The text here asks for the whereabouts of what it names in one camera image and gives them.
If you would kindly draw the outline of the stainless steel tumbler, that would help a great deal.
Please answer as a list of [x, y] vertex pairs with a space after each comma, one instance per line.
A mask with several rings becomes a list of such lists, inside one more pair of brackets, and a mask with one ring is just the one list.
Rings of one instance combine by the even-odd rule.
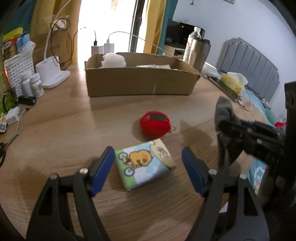
[[201, 72], [210, 52], [211, 44], [208, 39], [196, 39], [192, 41], [188, 63], [194, 69]]

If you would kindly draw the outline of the green snack package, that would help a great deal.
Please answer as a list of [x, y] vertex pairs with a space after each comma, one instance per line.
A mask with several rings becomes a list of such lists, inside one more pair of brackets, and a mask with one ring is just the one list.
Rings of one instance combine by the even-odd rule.
[[18, 104], [15, 91], [8, 85], [4, 72], [1, 73], [1, 113], [8, 113], [8, 111]]

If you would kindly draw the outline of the yellow tissue pack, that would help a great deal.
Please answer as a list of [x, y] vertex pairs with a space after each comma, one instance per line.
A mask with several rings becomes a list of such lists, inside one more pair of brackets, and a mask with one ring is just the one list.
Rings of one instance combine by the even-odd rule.
[[229, 87], [237, 96], [242, 96], [248, 81], [241, 73], [227, 72], [221, 75], [222, 83]]

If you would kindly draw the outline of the white desk lamp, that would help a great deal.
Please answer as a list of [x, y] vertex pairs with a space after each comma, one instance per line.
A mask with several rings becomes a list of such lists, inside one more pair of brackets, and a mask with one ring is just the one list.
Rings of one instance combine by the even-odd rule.
[[45, 47], [44, 47], [44, 55], [43, 60], [36, 65], [36, 72], [39, 73], [41, 77], [41, 82], [44, 89], [52, 89], [60, 85], [67, 78], [70, 77], [70, 71], [61, 70], [60, 64], [58, 62], [57, 56], [53, 54], [53, 56], [47, 58], [47, 50], [48, 44], [53, 32], [53, 25], [56, 23], [56, 20], [62, 10], [69, 4], [70, 1], [67, 1], [56, 13], [53, 17], [53, 20], [50, 22], [49, 30], [46, 37]]

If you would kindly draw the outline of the white foam sheet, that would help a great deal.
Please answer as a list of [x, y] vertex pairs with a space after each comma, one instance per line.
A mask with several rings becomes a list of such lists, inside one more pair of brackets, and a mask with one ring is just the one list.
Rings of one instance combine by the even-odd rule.
[[126, 61], [125, 58], [119, 54], [107, 53], [103, 55], [103, 60], [101, 61], [102, 68], [125, 68]]
[[168, 69], [171, 70], [170, 65], [155, 65], [155, 64], [151, 64], [151, 65], [137, 65], [137, 68], [153, 68], [153, 69]]

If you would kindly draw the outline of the grey padded headboard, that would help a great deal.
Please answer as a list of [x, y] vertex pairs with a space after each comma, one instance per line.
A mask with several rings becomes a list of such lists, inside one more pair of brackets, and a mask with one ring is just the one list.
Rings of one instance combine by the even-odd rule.
[[216, 68], [236, 72], [248, 81], [247, 88], [259, 99], [270, 102], [280, 83], [278, 68], [259, 50], [242, 38], [224, 42]]

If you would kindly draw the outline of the black cylindrical device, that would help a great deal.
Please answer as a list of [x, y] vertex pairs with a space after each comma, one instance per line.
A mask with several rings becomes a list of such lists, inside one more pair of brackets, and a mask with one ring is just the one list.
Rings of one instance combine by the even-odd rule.
[[18, 104], [27, 105], [27, 106], [34, 106], [36, 104], [36, 97], [20, 95], [18, 97]]

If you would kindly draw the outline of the white pill bottle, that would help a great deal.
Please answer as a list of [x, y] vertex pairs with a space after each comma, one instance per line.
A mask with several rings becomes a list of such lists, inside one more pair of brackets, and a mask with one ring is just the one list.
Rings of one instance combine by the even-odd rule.
[[40, 98], [44, 95], [43, 84], [39, 73], [35, 73], [30, 77], [30, 86], [36, 98]]
[[31, 86], [30, 86], [30, 77], [32, 76], [31, 71], [25, 71], [22, 75], [22, 88], [23, 92], [26, 96], [34, 96]]

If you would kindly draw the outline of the brown cardboard box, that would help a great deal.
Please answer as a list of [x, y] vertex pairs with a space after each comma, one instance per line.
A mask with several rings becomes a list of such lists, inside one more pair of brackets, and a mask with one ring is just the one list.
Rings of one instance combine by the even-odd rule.
[[[89, 97], [121, 95], [190, 95], [200, 73], [177, 58], [145, 53], [119, 53], [125, 68], [102, 68], [103, 55], [85, 62]], [[137, 65], [170, 65], [168, 69], [137, 68]]]

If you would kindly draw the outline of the grey sock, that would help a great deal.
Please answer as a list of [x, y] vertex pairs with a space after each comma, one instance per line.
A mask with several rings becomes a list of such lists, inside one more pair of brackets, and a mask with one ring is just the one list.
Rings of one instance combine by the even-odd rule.
[[232, 127], [234, 124], [241, 125], [241, 120], [234, 114], [229, 99], [222, 96], [218, 98], [214, 123], [219, 151], [218, 167], [221, 172], [227, 173], [243, 151], [242, 141], [232, 136]]

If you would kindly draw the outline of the red plush ball keychain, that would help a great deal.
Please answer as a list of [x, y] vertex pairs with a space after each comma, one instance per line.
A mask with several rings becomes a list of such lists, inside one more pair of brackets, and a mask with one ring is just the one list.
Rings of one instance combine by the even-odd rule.
[[162, 112], [149, 111], [140, 118], [140, 129], [144, 136], [154, 140], [176, 130], [170, 119]]

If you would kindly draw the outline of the black scissors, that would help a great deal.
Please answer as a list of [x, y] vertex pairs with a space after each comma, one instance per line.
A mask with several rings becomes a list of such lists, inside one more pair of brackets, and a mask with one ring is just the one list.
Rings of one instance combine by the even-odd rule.
[[14, 139], [21, 134], [22, 130], [17, 131], [7, 142], [1, 142], [1, 149], [0, 149], [0, 167], [3, 165], [5, 158], [6, 158], [6, 151], [9, 145], [14, 141]]

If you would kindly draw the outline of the clear plastic water bottle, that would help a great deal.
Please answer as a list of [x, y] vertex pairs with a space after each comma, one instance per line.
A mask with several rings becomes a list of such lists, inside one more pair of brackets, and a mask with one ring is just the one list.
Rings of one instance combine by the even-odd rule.
[[183, 55], [183, 62], [187, 62], [189, 61], [189, 54], [191, 51], [191, 46], [192, 46], [192, 42], [194, 40], [199, 40], [201, 39], [201, 28], [200, 27], [194, 27], [194, 31], [189, 34], [188, 40], [187, 40], [187, 44], [186, 44], [186, 48], [184, 51], [184, 55]]

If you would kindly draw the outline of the white plastic container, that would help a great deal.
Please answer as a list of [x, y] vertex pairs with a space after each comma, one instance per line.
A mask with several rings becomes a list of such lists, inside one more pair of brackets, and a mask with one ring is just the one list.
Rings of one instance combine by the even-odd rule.
[[207, 62], [204, 63], [203, 68], [201, 69], [201, 75], [218, 79], [221, 78], [217, 69]]

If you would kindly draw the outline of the white pill bottle front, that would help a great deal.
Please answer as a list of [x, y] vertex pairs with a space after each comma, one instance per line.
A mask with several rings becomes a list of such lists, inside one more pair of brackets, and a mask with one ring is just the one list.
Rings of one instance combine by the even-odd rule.
[[30, 86], [36, 98], [40, 98], [44, 95], [43, 84], [39, 73], [35, 73], [30, 77]]

